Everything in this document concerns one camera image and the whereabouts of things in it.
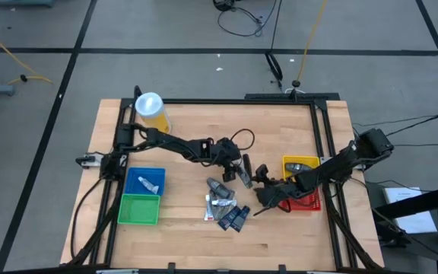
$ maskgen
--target yellow cable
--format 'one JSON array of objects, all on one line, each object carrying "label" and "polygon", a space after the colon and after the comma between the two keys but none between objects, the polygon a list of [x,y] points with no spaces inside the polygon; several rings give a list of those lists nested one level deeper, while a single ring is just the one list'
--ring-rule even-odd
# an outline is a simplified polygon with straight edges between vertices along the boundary
[{"label": "yellow cable", "polygon": [[29,72],[38,75],[37,72],[35,72],[29,65],[23,63],[22,61],[20,61],[13,53],[11,53],[6,47],[5,45],[3,45],[2,43],[0,43],[0,47],[9,55],[11,56],[11,58],[13,58],[18,64],[20,64],[22,67],[26,68]]},{"label": "yellow cable", "polygon": [[309,35],[309,39],[307,40],[307,45],[305,46],[305,50],[303,51],[302,64],[300,65],[300,71],[298,72],[297,81],[302,78],[303,67],[305,66],[305,59],[307,59],[307,51],[310,47],[310,42],[312,42],[313,36],[316,34],[317,26],[319,25],[320,18],[322,18],[322,14],[325,10],[325,5],[327,4],[327,0],[322,2],[322,6],[320,7],[319,14],[317,15],[316,23],[313,25],[312,32]]},{"label": "yellow cable", "polygon": [[[42,80],[42,81],[49,82],[50,84],[53,84],[52,80],[50,80],[50,79],[48,79],[48,78],[46,78],[46,77],[44,77],[44,76],[38,75],[38,73],[35,72],[35,71],[34,71],[29,65],[27,65],[27,64],[23,63],[22,61],[20,61],[20,60],[19,60],[19,59],[13,54],[13,53],[11,53],[11,52],[5,47],[5,45],[3,45],[2,43],[0,43],[0,47],[1,47],[2,49],[4,49],[5,52],[6,52],[9,56],[11,56],[11,58],[13,58],[18,64],[20,64],[22,67],[24,67],[25,69],[27,69],[29,72],[31,72],[31,73],[33,73],[33,74],[36,75],[36,76],[27,76],[27,79]],[[16,78],[16,79],[14,79],[14,80],[11,80],[11,81],[9,81],[7,84],[14,84],[14,83],[16,83],[16,82],[18,82],[18,81],[22,81],[21,78]]]},{"label": "yellow cable", "polygon": [[[40,76],[27,76],[27,79],[49,81],[49,79],[47,79],[45,77],[40,77]],[[18,81],[22,81],[21,78],[13,79],[13,80],[9,81],[7,84],[14,84]]]},{"label": "yellow cable", "polygon": [[[50,84],[53,84],[52,81],[50,81],[48,78],[45,78],[43,76],[27,76],[27,79],[42,80],[45,82],[49,82]],[[9,81],[7,84],[13,84],[13,83],[16,83],[17,81],[23,81],[23,80],[21,80],[21,78],[16,78],[16,79]]]}]

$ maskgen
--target white paper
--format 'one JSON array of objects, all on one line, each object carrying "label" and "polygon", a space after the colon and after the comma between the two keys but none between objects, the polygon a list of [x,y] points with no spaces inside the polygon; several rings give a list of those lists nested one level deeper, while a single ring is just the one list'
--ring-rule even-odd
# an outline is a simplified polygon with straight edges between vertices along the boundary
[{"label": "white paper", "polygon": [[[412,187],[412,190],[404,187],[385,188],[385,197],[388,203],[402,201],[421,195],[419,187]],[[396,224],[409,234],[437,232],[430,212],[420,212],[414,215],[397,218]]]}]

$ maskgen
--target yellow bin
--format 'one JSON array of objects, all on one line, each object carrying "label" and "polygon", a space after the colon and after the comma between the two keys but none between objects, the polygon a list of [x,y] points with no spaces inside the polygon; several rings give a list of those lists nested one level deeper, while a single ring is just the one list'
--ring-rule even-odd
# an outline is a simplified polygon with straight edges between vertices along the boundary
[{"label": "yellow bin", "polygon": [[[285,169],[286,163],[296,163],[296,164],[305,164],[311,168],[316,168],[320,165],[320,160],[318,157],[312,156],[284,156],[283,157],[283,178],[287,179],[287,177],[291,176],[292,173]],[[314,193],[305,196],[303,198],[297,199],[297,202],[294,202],[292,198],[290,200],[290,208],[291,210],[308,210],[308,211],[319,211],[320,210],[320,199],[319,199],[319,190],[314,191]],[[282,201],[280,206],[283,208],[287,208],[287,202]]]}]

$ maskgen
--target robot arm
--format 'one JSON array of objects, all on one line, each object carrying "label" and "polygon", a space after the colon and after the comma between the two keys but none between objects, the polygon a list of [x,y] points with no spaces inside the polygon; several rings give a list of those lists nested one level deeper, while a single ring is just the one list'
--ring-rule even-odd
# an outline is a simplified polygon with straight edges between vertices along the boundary
[{"label": "robot arm", "polygon": [[344,182],[352,174],[352,169],[359,164],[365,169],[390,156],[393,145],[381,129],[371,129],[349,142],[338,155],[317,168],[294,174],[286,180],[268,179],[268,168],[262,164],[252,178],[263,183],[265,187],[256,188],[256,196],[265,211],[278,206],[288,198],[299,199],[314,192],[322,183],[332,181]]},{"label": "robot arm", "polygon": [[[138,145],[133,145],[132,136],[138,130],[144,139]],[[236,173],[246,187],[250,188],[252,182],[245,169],[235,161],[241,160],[242,155],[237,145],[230,139],[224,137],[214,143],[212,138],[184,140],[170,134],[160,132],[155,128],[147,128],[138,123],[124,124],[117,129],[116,144],[113,151],[107,155],[88,154],[76,159],[82,167],[100,165],[100,176],[104,179],[114,180],[124,174],[118,170],[123,158],[129,153],[146,151],[152,148],[162,148],[182,155],[186,160],[193,163],[200,163],[204,167],[218,165],[224,167],[223,181],[229,182],[236,179]],[[89,160],[98,161],[99,164],[92,164]],[[249,163],[247,155],[243,156],[243,162]]]}]

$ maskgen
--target green bin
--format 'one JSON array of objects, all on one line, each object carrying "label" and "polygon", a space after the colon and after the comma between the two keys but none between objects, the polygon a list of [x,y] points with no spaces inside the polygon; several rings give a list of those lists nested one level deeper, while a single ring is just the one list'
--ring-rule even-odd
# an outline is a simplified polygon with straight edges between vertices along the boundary
[{"label": "green bin", "polygon": [[123,194],[119,207],[118,224],[156,225],[160,214],[160,196]]}]

